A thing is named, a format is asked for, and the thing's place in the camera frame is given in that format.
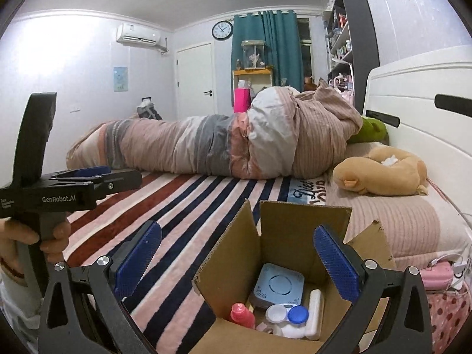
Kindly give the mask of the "person left hand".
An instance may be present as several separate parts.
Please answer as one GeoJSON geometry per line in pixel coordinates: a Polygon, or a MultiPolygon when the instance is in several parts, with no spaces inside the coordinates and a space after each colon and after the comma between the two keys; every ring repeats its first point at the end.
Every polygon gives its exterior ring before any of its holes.
{"type": "MultiPolygon", "coordinates": [[[[71,224],[65,220],[57,224],[51,240],[43,241],[40,250],[51,264],[63,261],[63,252],[69,244],[71,224]]],[[[1,219],[1,268],[16,282],[24,281],[24,270],[19,261],[17,243],[33,245],[39,235],[29,226],[10,218],[1,219]]]]}

